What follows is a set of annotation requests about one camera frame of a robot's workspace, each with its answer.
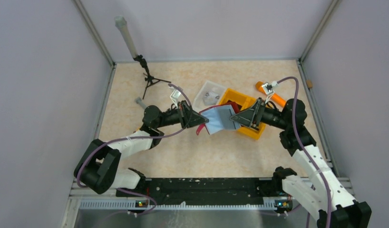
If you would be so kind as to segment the red card holder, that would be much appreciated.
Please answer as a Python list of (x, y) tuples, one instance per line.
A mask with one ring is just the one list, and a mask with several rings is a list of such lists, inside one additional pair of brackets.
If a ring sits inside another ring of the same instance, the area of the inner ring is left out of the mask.
[(231, 120), (231, 117), (240, 111), (236, 102), (227, 102), (221, 105), (211, 106), (200, 111), (200, 115), (207, 118), (208, 122), (203, 123), (196, 129), (196, 135), (199, 135), (203, 129), (206, 129), (209, 135), (215, 134), (221, 130), (236, 131), (241, 125)]

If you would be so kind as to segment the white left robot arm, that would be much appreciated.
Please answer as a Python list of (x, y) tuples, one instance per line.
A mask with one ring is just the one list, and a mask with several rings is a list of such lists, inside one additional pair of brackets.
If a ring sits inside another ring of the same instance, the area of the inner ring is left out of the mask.
[(208, 123), (208, 118), (196, 112), (187, 101), (178, 102), (177, 107), (162, 112), (157, 106), (144, 109), (142, 126), (129, 136), (108, 142), (94, 139), (78, 162), (74, 176), (81, 188), (90, 188), (103, 194), (110, 188), (135, 189), (143, 175), (134, 170), (119, 169), (119, 163), (141, 151), (150, 150), (167, 137), (160, 128), (175, 124), (181, 129)]

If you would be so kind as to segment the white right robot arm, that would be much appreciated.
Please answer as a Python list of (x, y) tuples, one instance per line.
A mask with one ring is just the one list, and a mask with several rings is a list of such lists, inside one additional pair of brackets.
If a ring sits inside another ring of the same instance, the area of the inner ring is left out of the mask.
[(323, 158), (316, 141), (304, 125), (305, 104), (289, 99), (281, 111), (267, 108), (258, 98), (230, 119), (241, 126), (258, 129), (264, 123), (282, 130), (280, 142), (290, 156), (303, 167), (311, 182), (304, 183), (291, 168), (277, 168), (272, 181), (278, 192), (294, 197), (307, 210), (319, 228), (366, 228), (372, 210), (359, 202), (338, 180)]

